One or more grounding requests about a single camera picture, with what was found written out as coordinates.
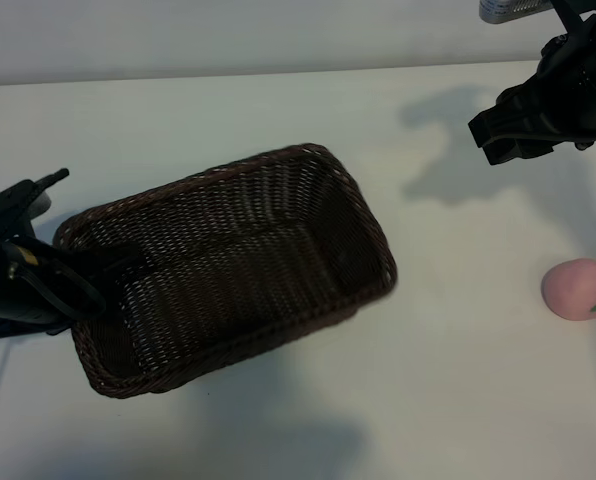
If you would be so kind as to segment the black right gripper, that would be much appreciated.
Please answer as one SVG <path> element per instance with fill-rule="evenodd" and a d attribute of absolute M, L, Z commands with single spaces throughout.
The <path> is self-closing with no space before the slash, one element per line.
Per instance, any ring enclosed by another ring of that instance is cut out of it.
<path fill-rule="evenodd" d="M 496 105 L 468 122 L 490 165 L 532 159 L 553 143 L 596 141 L 596 69 L 537 74 L 501 93 Z"/>

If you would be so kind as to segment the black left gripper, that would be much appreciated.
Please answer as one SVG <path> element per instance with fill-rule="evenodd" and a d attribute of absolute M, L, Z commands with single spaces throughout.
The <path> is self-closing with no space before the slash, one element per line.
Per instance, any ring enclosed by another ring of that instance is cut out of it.
<path fill-rule="evenodd" d="M 0 241 L 0 318 L 38 326 L 97 318 L 106 311 L 104 296 L 145 265 L 137 245 L 75 258 L 32 238 Z"/>

